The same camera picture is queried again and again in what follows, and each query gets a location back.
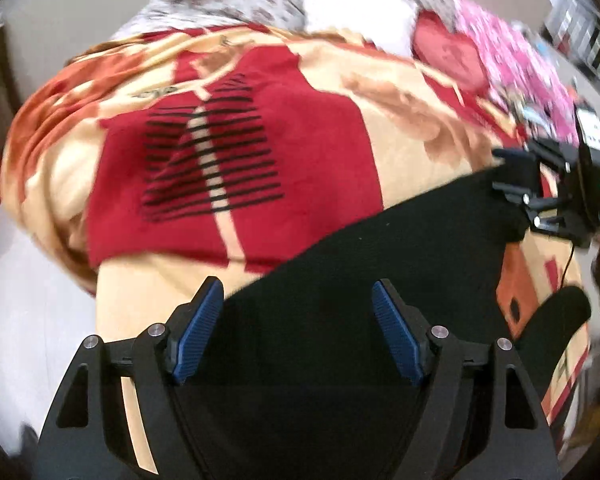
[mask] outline red heart-shaped pillow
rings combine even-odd
[[[474,40],[446,30],[431,10],[422,10],[418,16],[413,51],[419,60],[455,79],[461,90],[481,96],[489,91],[487,70]]]

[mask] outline floor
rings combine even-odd
[[[106,40],[146,2],[3,0],[21,94],[30,95],[65,60]],[[40,433],[75,349],[94,332],[94,317],[93,298],[0,208],[0,443],[8,453],[20,450],[23,425]]]

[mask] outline blue object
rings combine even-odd
[[[424,371],[420,365],[420,347],[382,283],[374,283],[371,301],[400,375],[418,386],[424,379]]]
[[[206,344],[216,326],[224,302],[222,282],[215,280],[203,298],[193,319],[178,341],[176,365],[173,378],[183,384],[198,370]]]

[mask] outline blanket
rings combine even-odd
[[[1,193],[96,294],[98,333],[116,340],[166,320],[207,275],[231,295],[518,143],[493,105],[348,32],[171,30],[94,47],[30,97],[11,127]],[[569,253],[530,233],[507,246],[496,301],[511,338],[557,290]],[[575,264],[566,281],[580,283]],[[549,421],[587,349],[583,326],[544,396]],[[133,400],[127,384],[134,446],[150,468]]]

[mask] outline fluffy white pillow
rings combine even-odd
[[[411,0],[304,0],[306,32],[348,28],[378,48],[411,57],[418,4]]]

